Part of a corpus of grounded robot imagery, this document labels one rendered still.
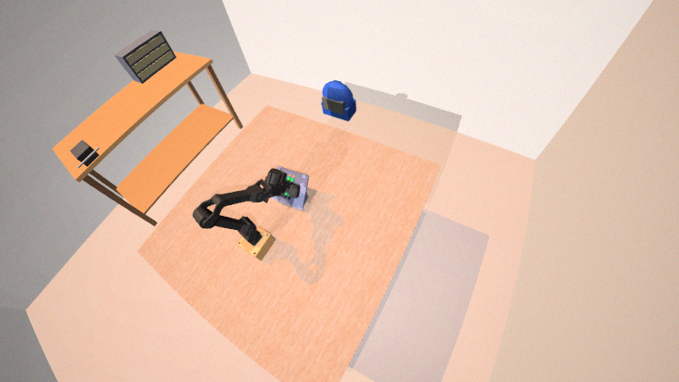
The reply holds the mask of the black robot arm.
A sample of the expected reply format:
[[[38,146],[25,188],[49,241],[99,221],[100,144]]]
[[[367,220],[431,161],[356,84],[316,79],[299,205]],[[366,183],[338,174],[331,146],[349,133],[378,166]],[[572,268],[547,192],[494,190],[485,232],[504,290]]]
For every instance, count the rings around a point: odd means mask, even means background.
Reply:
[[[270,198],[278,194],[278,185],[285,187],[287,174],[271,168],[266,180],[260,179],[255,185],[250,185],[247,189],[235,191],[227,194],[214,194],[209,200],[202,201],[193,211],[194,220],[203,229],[211,229],[213,226],[227,229],[238,230],[246,242],[253,247],[262,239],[262,235],[257,230],[256,225],[248,218],[229,218],[219,215],[221,210],[229,205],[243,202],[268,202]],[[263,187],[261,188],[260,185]],[[213,212],[207,208],[212,204],[216,205]],[[255,246],[254,246],[255,245]]]

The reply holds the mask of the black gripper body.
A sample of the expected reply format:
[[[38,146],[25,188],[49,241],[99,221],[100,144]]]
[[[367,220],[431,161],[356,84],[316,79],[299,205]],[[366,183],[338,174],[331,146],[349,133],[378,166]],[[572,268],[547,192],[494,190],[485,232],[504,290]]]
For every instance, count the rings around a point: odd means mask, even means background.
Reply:
[[[290,197],[293,197],[295,199],[299,197],[300,188],[301,188],[299,185],[292,184],[292,186],[291,186],[291,184],[288,184],[288,183],[284,183],[284,184],[286,184],[285,187],[281,187],[281,185],[278,185],[278,187],[277,187],[278,188],[278,194],[276,196],[284,195],[285,192],[286,192],[286,193],[290,194],[289,195]],[[291,186],[291,188],[290,188],[290,186]]]

